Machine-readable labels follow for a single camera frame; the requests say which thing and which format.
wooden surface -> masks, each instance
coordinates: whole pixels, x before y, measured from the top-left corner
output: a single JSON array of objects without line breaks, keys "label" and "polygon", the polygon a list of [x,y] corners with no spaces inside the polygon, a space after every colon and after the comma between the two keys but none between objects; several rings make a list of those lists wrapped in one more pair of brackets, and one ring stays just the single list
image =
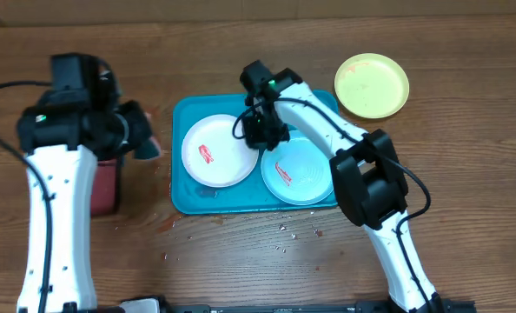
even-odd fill
[{"label": "wooden surface", "polygon": [[[148,294],[212,305],[386,298],[371,243],[339,210],[176,220],[169,200],[180,99],[242,92],[241,69],[257,58],[331,90],[346,58],[377,52],[407,73],[407,104],[380,121],[344,114],[391,134],[400,160],[431,190],[433,207],[411,224],[428,276],[442,296],[475,300],[480,312],[516,310],[516,16],[0,29],[0,83],[48,80],[48,56],[69,51],[113,66],[127,97],[153,114],[165,152],[154,163],[129,159],[119,214],[91,224],[101,304]],[[0,91],[3,138],[17,145],[15,122],[41,93]],[[410,190],[413,211],[424,198]],[[14,309],[23,284],[28,221],[24,168],[0,149],[1,312]]]},{"label": "wooden surface", "polygon": [[0,27],[516,14],[516,0],[0,0]]}]

wooden table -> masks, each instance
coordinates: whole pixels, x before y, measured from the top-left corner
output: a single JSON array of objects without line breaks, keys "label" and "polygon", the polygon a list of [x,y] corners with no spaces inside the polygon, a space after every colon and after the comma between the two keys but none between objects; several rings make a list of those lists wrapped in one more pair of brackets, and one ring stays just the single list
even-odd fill
[{"label": "wooden table", "polygon": [[[516,310],[516,16],[0,29],[0,83],[49,80],[48,56],[69,51],[113,66],[126,98],[152,113],[165,153],[154,163],[128,160],[119,214],[91,224],[100,304],[148,294],[212,305],[385,299],[371,243],[339,210],[176,220],[169,200],[180,99],[243,92],[241,69],[257,58],[332,90],[345,59],[377,52],[405,69],[407,104],[379,121],[343,113],[391,134],[401,161],[431,190],[431,210],[411,224],[428,276],[442,296],[475,300],[480,312]],[[15,122],[41,92],[0,91],[3,138],[18,145]],[[424,197],[410,186],[414,211]],[[28,221],[24,168],[0,149],[1,312],[14,309],[23,284]]]}]

blue tray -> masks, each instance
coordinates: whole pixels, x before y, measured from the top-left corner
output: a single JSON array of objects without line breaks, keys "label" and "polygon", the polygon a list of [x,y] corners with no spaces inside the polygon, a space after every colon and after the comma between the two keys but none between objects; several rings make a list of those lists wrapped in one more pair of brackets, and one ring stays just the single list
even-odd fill
[{"label": "blue tray", "polygon": [[[324,90],[314,94],[331,110],[339,113],[334,96]],[[173,143],[171,144],[171,201],[184,214],[225,214],[271,210],[302,210],[307,208],[333,208],[337,205],[335,194],[312,205],[293,205],[275,197],[261,177],[261,155],[253,169],[242,182],[227,188],[211,188],[194,180],[182,165],[181,146],[190,127],[204,117],[229,114],[238,117],[247,107],[246,95],[220,95],[186,97],[173,110]]]}]

yellow plate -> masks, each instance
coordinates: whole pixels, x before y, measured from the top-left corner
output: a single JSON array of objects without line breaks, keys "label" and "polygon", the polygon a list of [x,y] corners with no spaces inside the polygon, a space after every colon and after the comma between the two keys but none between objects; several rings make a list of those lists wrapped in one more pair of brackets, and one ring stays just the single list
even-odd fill
[{"label": "yellow plate", "polygon": [[337,70],[335,93],[339,101],[359,117],[389,117],[407,101],[408,78],[389,57],[359,54]]}]

dark red object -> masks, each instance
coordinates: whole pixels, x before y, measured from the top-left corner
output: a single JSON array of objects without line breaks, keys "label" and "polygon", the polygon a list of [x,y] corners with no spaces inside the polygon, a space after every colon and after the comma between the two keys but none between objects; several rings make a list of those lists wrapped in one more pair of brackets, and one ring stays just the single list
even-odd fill
[{"label": "dark red object", "polygon": [[98,162],[90,198],[90,214],[92,216],[113,214],[117,211],[121,190],[120,182],[121,162],[116,159]]}]

